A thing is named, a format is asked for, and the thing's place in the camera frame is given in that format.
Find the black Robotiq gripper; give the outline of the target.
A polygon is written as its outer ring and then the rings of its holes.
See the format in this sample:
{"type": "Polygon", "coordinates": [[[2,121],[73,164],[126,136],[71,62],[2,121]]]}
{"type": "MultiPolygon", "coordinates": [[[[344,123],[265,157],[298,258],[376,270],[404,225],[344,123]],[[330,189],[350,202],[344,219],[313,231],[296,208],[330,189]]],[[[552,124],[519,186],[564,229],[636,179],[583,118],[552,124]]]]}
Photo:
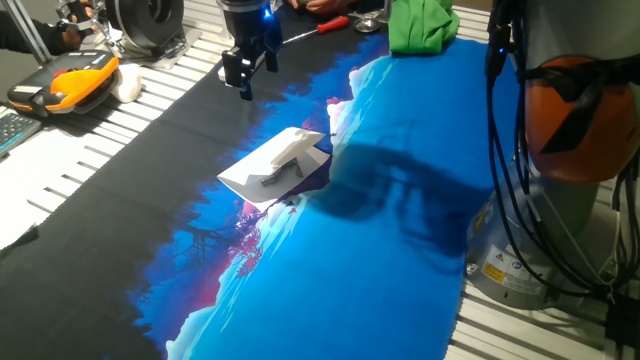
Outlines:
{"type": "Polygon", "coordinates": [[[222,53],[224,82],[239,90],[243,100],[251,101],[252,63],[264,56],[266,69],[276,73],[282,44],[279,18],[269,0],[218,0],[229,34],[234,39],[230,50],[222,53]]]}

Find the seated person's left hand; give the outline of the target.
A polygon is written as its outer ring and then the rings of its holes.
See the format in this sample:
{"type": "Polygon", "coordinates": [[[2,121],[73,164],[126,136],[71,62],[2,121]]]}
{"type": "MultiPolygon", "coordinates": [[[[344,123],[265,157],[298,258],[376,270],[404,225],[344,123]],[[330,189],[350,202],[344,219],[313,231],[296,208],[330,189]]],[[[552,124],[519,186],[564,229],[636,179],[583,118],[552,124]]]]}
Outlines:
{"type": "Polygon", "coordinates": [[[317,15],[341,12],[355,2],[356,0],[288,0],[294,9],[317,15]]]}

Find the operator's bare hand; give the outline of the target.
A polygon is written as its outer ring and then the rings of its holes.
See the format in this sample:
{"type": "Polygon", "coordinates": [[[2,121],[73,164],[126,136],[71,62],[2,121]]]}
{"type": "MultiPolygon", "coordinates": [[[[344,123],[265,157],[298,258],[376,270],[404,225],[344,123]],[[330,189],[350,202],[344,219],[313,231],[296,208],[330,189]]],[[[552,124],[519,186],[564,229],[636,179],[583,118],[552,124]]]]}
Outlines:
{"type": "Polygon", "coordinates": [[[86,35],[83,31],[67,29],[62,33],[62,39],[67,50],[75,51],[80,48],[86,35]]]}

